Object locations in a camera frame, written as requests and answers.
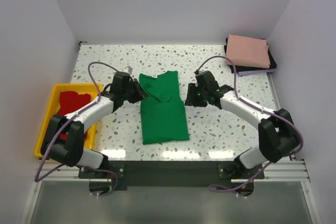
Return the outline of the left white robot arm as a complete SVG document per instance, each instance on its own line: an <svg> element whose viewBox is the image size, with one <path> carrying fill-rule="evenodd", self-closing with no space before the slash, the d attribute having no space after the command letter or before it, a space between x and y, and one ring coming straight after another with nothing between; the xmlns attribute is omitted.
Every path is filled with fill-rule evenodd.
<svg viewBox="0 0 336 224"><path fill-rule="evenodd" d="M93 101L75 112L51 117L40 149L43 160L87 167L97 178L105 177L109 171L108 158L85 147L85 133L122 107L124 101L137 103L147 97L137 79L126 72L116 72L112 82Z"/></svg>

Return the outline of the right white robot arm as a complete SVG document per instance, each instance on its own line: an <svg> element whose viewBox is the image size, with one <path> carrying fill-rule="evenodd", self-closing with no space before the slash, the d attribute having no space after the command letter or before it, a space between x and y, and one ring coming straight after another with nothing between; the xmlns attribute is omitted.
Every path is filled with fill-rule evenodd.
<svg viewBox="0 0 336 224"><path fill-rule="evenodd" d="M234 159L234 173L246 178L264 162L276 163L298 150L302 137L290 113L285 109L274 111L241 97L231 86L220 86L210 71L195 72L196 83L188 84L186 106L213 105L245 120L258 131L258 145Z"/></svg>

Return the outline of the green t-shirt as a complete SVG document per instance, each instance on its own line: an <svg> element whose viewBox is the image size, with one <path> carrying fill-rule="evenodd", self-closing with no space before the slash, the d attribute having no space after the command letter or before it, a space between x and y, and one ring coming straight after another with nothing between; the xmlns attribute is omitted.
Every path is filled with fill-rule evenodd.
<svg viewBox="0 0 336 224"><path fill-rule="evenodd" d="M140 114L144 145L188 141L184 102L180 97L177 71L157 77L139 75L147 98L141 101Z"/></svg>

